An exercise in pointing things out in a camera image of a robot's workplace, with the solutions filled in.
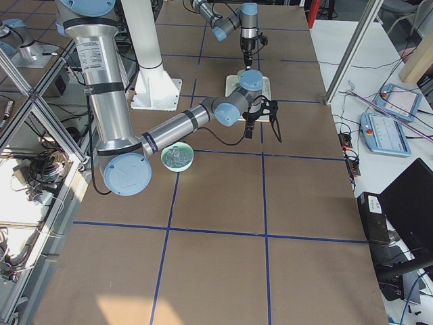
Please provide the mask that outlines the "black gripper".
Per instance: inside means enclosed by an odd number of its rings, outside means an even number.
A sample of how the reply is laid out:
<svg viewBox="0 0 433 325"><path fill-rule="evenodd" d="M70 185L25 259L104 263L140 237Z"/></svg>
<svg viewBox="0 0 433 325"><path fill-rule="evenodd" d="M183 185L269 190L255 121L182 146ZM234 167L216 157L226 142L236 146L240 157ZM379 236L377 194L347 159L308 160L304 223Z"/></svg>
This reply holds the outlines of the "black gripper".
<svg viewBox="0 0 433 325"><path fill-rule="evenodd" d="M245 138L252 139L254 134L255 121L264 118L264 121L269 122L270 109L268 106L269 100L266 97L260 98L260 104L249 108L244 113L245 123Z"/></svg>
<svg viewBox="0 0 433 325"><path fill-rule="evenodd" d="M256 48L256 39L240 37L240 47L244 55L245 70L250 70L253 63L252 55Z"/></svg>

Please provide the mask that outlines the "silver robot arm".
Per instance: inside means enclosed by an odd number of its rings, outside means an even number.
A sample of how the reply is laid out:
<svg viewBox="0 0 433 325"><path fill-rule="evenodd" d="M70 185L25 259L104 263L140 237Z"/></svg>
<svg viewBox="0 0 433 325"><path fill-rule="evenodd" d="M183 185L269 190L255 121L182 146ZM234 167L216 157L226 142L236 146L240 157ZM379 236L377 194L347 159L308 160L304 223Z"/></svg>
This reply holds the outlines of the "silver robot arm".
<svg viewBox="0 0 433 325"><path fill-rule="evenodd" d="M58 31L75 45L85 80L87 100L99 134L96 154L107 189L119 196L140 193L149 184L149 157L202 128L210 121L230 127L240 119L252 129L265 111L263 75L251 67L257 41L267 38L257 27L258 7L243 3L228 17L217 14L207 1L192 1L191 8L210 25L217 40L240 32L245 71L238 86L223 97L210 97L195 108L176 114L142 135L131 126L131 110L174 111L181 81L165 71L149 1L56 1ZM121 18L127 23L137 61L137 83L131 101L120 71L115 37Z"/></svg>
<svg viewBox="0 0 433 325"><path fill-rule="evenodd" d="M224 18L208 1L190 1L192 10L200 14L210 25L218 41L224 41L232 32L240 28L240 49L243 53L245 70L250 70L254 50L261 35L258 31L258 5L243 3Z"/></svg>

